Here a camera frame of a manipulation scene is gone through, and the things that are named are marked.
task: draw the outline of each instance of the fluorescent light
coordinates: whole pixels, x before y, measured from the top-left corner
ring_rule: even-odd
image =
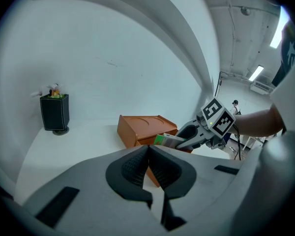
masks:
[[[256,77],[262,72],[264,68],[262,66],[258,66],[256,71],[254,72],[253,75],[251,75],[251,77],[249,78],[250,81],[254,81],[254,79],[256,79]]]
[[[277,48],[278,45],[280,44],[281,39],[282,39],[282,30],[283,30],[285,24],[289,21],[289,19],[290,19],[290,17],[288,15],[288,13],[281,6],[280,19],[279,19],[279,23],[276,28],[276,32],[275,32],[272,42],[270,44],[271,47]]]

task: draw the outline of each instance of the white ceiling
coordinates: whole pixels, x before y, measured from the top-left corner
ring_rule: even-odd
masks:
[[[221,71],[249,78],[261,65],[264,70],[256,80],[270,85],[281,64],[281,45],[277,49],[270,47],[279,21],[280,7],[265,0],[206,2],[218,36]],[[250,8],[249,16],[241,13],[242,6]]]

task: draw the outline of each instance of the wire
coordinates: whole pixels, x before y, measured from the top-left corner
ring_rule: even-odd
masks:
[[[239,160],[241,161],[239,130],[238,130],[238,128],[237,128],[237,126],[236,126],[235,124],[233,125],[233,127],[234,127],[234,129],[237,131],[237,135],[238,135],[238,137],[237,137],[238,152],[237,152],[237,154],[236,154],[234,160],[236,160],[237,155],[239,155]]]

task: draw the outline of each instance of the forearm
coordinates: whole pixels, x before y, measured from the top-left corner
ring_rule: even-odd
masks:
[[[235,118],[240,135],[264,137],[276,134],[283,128],[283,121],[274,105],[268,110],[249,115],[237,115]],[[231,127],[229,132],[237,133],[234,127]]]

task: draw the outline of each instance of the black planter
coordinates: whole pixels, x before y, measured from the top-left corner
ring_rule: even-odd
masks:
[[[69,123],[69,95],[63,99],[40,98],[40,109],[45,130],[65,130]]]

